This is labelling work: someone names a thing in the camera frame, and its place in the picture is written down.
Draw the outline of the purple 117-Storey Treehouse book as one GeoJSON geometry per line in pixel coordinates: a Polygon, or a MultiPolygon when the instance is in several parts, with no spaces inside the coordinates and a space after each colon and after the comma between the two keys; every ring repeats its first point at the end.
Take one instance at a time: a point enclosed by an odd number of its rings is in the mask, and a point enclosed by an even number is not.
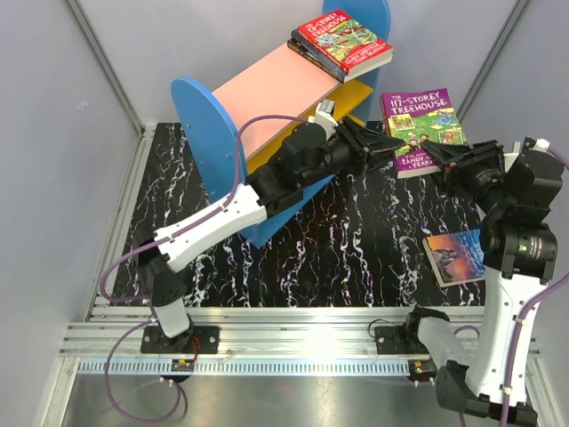
{"type": "Polygon", "coordinates": [[[422,147],[424,141],[445,145],[463,145],[467,142],[445,88],[415,93],[383,93],[380,106],[387,134],[405,142],[395,152],[399,179],[438,170],[422,147]]]}

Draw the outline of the black blue Treehouse book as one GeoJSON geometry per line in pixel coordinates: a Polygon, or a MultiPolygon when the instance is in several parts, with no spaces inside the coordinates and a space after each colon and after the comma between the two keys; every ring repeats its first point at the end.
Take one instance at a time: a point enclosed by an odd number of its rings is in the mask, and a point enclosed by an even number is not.
{"type": "Polygon", "coordinates": [[[308,62],[315,65],[319,69],[323,70],[326,74],[330,75],[331,77],[334,77],[339,82],[344,83],[343,78],[340,76],[338,72],[333,71],[331,68],[325,66],[317,58],[315,58],[312,54],[310,54],[301,44],[299,44],[292,38],[290,38],[287,41],[287,46],[289,49],[299,54],[303,59],[307,60],[308,62]]]}

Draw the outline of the red 13-Storey Treehouse book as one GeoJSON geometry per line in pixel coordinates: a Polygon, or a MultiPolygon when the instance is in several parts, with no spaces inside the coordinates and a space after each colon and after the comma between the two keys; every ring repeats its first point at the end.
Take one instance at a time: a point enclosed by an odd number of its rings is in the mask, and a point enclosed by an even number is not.
{"type": "Polygon", "coordinates": [[[296,29],[341,71],[344,82],[375,70],[393,58],[391,44],[342,9],[328,12],[296,29]]]}

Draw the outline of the Nineteen Eighty-Four book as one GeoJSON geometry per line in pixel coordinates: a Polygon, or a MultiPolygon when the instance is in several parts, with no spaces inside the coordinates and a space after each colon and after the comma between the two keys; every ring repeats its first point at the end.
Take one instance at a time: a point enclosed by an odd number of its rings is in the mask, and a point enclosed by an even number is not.
{"type": "Polygon", "coordinates": [[[304,50],[314,56],[316,59],[320,61],[328,61],[328,58],[321,53],[315,46],[313,46],[308,40],[306,40],[303,36],[300,35],[297,29],[294,29],[291,32],[292,39],[302,46],[304,50]]]}

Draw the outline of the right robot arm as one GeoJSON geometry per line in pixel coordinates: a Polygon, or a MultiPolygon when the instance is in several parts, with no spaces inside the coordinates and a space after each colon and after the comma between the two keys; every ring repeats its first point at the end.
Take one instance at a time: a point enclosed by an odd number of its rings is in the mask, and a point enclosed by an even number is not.
{"type": "Polygon", "coordinates": [[[404,346],[428,351],[442,408],[503,426],[534,426],[538,416],[526,400],[525,367],[539,305],[564,285],[553,278],[558,245],[545,219],[568,163],[547,141],[530,137],[510,153],[497,141],[426,141],[423,147],[438,165],[437,186],[470,196],[483,213],[485,306],[474,354],[465,351],[443,312],[423,308],[407,316],[404,346]]]}

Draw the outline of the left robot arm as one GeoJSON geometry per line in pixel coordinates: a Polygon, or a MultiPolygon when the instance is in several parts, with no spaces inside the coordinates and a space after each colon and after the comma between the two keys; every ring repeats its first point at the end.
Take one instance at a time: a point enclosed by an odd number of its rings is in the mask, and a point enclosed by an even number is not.
{"type": "Polygon", "coordinates": [[[337,173],[365,175],[382,167],[404,141],[346,117],[311,118],[297,125],[265,165],[236,183],[227,196],[160,230],[137,230],[134,265],[157,323],[146,326],[143,351],[198,350],[195,324],[185,310],[180,277],[198,255],[221,240],[300,203],[307,187],[337,173]]]}

